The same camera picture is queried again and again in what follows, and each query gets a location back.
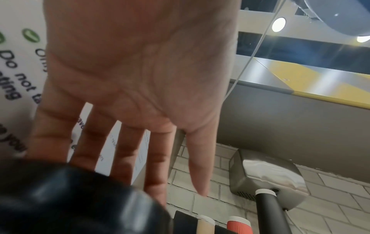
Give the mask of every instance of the black cylinder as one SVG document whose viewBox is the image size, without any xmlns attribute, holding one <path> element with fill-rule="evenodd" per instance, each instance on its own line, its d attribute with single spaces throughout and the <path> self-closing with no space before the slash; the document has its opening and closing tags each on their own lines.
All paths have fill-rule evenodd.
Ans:
<svg viewBox="0 0 370 234">
<path fill-rule="evenodd" d="M 0 161 L 0 234 L 169 234 L 144 192 L 64 163 Z"/>
<path fill-rule="evenodd" d="M 260 234 L 292 234 L 276 194 L 269 189 L 256 191 Z"/>
</svg>

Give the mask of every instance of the hand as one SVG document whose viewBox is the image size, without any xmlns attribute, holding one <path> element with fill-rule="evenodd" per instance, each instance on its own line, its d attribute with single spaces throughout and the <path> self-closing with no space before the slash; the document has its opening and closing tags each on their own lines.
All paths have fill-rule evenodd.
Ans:
<svg viewBox="0 0 370 234">
<path fill-rule="evenodd" d="M 72 165 L 94 170 L 119 120 L 111 176 L 130 184 L 148 129 L 144 190 L 165 205 L 178 127 L 187 134 L 193 185 L 207 195 L 239 8 L 240 0 L 45 0 L 48 79 L 28 157 L 66 162 L 72 129 L 89 102 Z"/>
</svg>

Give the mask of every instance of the finger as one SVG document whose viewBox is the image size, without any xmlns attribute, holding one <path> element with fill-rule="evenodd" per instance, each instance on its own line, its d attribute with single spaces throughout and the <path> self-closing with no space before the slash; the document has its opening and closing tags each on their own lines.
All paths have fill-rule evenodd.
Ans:
<svg viewBox="0 0 370 234">
<path fill-rule="evenodd" d="M 166 133 L 150 133 L 144 191 L 166 205 L 168 168 L 176 127 Z"/>
<path fill-rule="evenodd" d="M 116 152 L 114 154 L 111 177 L 126 185 L 131 185 L 132 173 L 138 149 L 145 129 L 121 125 Z"/>
<path fill-rule="evenodd" d="M 208 195 L 215 160 L 216 135 L 219 118 L 186 134 L 189 150 L 189 171 L 194 188 L 202 196 Z"/>
<path fill-rule="evenodd" d="M 36 111 L 26 157 L 66 162 L 72 129 L 84 105 L 85 102 L 62 91 L 48 78 Z"/>
<path fill-rule="evenodd" d="M 70 164 L 87 170 L 94 170 L 101 149 L 107 140 L 116 120 L 102 114 L 95 106 L 92 108 L 82 130 L 77 148 L 72 155 Z"/>
</svg>

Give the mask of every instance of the beige cup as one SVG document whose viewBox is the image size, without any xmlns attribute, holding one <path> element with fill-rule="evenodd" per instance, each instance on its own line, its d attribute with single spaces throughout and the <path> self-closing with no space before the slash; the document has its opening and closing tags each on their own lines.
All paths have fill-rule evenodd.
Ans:
<svg viewBox="0 0 370 234">
<path fill-rule="evenodd" d="M 214 234 L 216 222 L 210 217 L 198 215 L 197 234 Z"/>
</svg>

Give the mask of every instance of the white cap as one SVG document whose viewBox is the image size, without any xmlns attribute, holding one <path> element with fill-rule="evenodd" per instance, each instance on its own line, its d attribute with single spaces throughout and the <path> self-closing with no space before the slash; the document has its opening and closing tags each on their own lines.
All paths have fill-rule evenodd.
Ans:
<svg viewBox="0 0 370 234">
<path fill-rule="evenodd" d="M 215 226 L 216 225 L 216 222 L 213 220 L 213 219 L 211 219 L 210 217 L 207 217 L 207 216 L 205 216 L 205 215 L 198 215 L 197 216 L 197 219 L 201 219 L 201 220 L 204 220 L 204 221 L 206 221 L 206 222 L 209 222 L 210 224 L 212 224 L 213 226 Z"/>
<path fill-rule="evenodd" d="M 251 222 L 238 216 L 230 216 L 228 222 L 230 221 L 241 222 L 242 224 L 247 224 L 249 227 L 251 226 Z"/>
<path fill-rule="evenodd" d="M 269 189 L 257 189 L 256 190 L 256 195 L 257 194 L 271 194 L 271 195 L 274 195 L 276 197 L 276 193 L 272 190 L 269 190 Z"/>
</svg>

